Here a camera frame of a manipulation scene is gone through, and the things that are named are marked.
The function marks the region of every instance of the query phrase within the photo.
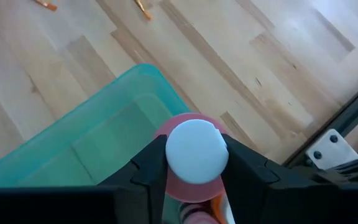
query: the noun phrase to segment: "pink plate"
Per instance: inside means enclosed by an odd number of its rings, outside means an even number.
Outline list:
[[[169,134],[180,123],[190,119],[203,119],[214,124],[221,133],[226,134],[223,126],[217,121],[199,113],[183,113],[174,116],[165,122],[160,129],[155,133],[154,138],[161,134]],[[179,179],[170,168],[168,168],[166,193],[174,199],[181,202],[199,203],[210,200],[224,192],[223,182],[221,177],[214,179],[207,184],[187,184]]]

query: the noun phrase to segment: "white ball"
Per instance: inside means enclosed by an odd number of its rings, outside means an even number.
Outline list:
[[[216,179],[229,159],[219,130],[202,119],[191,119],[175,127],[165,153],[171,170],[189,184],[206,184]]]

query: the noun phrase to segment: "pink disc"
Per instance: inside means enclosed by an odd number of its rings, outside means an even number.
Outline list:
[[[190,119],[203,119],[205,121],[209,121],[213,123],[215,128],[217,128],[221,133],[226,134],[223,126],[212,118],[199,113],[183,113],[174,116],[165,122],[155,133],[154,138],[161,134],[169,136],[178,124]],[[210,200],[223,193],[224,186],[220,176],[207,184],[188,184],[179,179],[173,171],[168,168],[167,187],[165,191],[169,196],[181,202],[199,203]]]

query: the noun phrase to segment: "black metal frame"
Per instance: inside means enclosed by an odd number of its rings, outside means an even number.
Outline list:
[[[329,119],[317,132],[315,132],[295,153],[283,164],[292,168],[303,166],[307,160],[306,150],[313,145],[329,129],[335,129],[345,137],[358,125],[358,93],[353,96],[331,119]]]

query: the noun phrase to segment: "wooden floor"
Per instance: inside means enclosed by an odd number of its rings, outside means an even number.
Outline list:
[[[138,63],[277,162],[358,91],[357,0],[56,5],[0,0],[0,158]]]

